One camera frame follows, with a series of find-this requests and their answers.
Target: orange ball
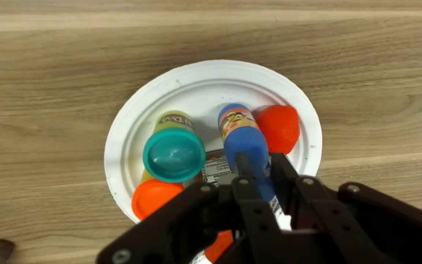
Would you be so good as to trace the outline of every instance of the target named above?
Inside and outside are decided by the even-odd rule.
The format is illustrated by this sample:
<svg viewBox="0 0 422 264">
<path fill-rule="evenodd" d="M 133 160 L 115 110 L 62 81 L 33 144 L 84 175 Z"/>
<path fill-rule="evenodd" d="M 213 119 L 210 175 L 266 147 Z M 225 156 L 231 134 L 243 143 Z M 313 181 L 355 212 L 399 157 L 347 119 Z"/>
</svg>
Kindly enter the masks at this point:
<svg viewBox="0 0 422 264">
<path fill-rule="evenodd" d="M 298 115 L 289 106 L 270 106 L 256 115 L 256 124 L 263 134 L 269 153 L 288 154 L 298 140 Z"/>
</svg>

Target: blue bottle cap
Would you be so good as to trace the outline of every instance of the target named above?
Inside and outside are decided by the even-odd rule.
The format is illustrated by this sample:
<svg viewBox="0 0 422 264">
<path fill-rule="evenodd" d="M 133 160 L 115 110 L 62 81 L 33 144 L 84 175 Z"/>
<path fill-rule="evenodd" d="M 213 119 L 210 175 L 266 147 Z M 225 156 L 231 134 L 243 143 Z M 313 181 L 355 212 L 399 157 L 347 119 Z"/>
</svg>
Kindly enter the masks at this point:
<svg viewBox="0 0 422 264">
<path fill-rule="evenodd" d="M 153 134 L 141 153 L 144 169 L 162 182 L 187 182 L 204 165 L 200 140 L 184 129 L 163 129 Z"/>
</svg>

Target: paper plate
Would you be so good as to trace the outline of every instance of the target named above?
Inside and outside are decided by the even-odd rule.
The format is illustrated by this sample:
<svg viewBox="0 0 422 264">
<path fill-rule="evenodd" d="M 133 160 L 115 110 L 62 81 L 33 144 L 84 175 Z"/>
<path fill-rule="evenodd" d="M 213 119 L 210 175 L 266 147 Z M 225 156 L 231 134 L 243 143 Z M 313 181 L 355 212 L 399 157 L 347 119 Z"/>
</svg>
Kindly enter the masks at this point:
<svg viewBox="0 0 422 264">
<path fill-rule="evenodd" d="M 139 184 L 141 150 L 156 118 L 180 110 L 193 119 L 206 151 L 222 148 L 216 116 L 222 106 L 241 103 L 250 110 L 292 106 L 300 118 L 300 137 L 286 156 L 298 175 L 314 176 L 320 163 L 322 131 L 308 99 L 285 77 L 259 65 L 206 60 L 165 72 L 130 97 L 115 116 L 105 143 L 103 168 L 109 192 L 119 210 L 139 223 L 130 197 Z"/>
</svg>

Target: blue cap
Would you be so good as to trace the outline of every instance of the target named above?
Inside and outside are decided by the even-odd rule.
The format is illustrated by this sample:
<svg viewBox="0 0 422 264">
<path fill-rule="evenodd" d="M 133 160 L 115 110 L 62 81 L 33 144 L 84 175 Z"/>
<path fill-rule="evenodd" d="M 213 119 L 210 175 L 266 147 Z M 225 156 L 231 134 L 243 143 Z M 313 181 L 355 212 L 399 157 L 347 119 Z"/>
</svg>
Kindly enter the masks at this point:
<svg viewBox="0 0 422 264">
<path fill-rule="evenodd" d="M 200 140 L 184 129 L 163 129 L 153 134 L 141 153 L 144 169 L 162 182 L 187 182 L 206 160 Z"/>
</svg>

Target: bottle label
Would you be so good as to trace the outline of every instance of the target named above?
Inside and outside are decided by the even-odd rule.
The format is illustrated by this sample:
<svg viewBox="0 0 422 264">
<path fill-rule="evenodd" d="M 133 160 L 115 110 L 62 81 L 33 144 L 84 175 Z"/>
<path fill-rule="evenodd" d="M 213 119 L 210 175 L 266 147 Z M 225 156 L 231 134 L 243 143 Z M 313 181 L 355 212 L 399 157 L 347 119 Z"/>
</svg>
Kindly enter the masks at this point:
<svg viewBox="0 0 422 264">
<path fill-rule="evenodd" d="M 191 131 L 193 124 L 182 112 L 163 113 L 160 118 L 158 118 L 153 132 L 159 132 L 163 129 L 172 129 L 172 128 L 185 129 L 185 131 L 193 132 Z"/>
<path fill-rule="evenodd" d="M 225 141 L 228 134 L 231 134 L 234 129 L 243 126 L 257 129 L 256 122 L 247 109 L 229 109 L 228 112 L 225 112 L 219 119 L 222 141 Z"/>
</svg>

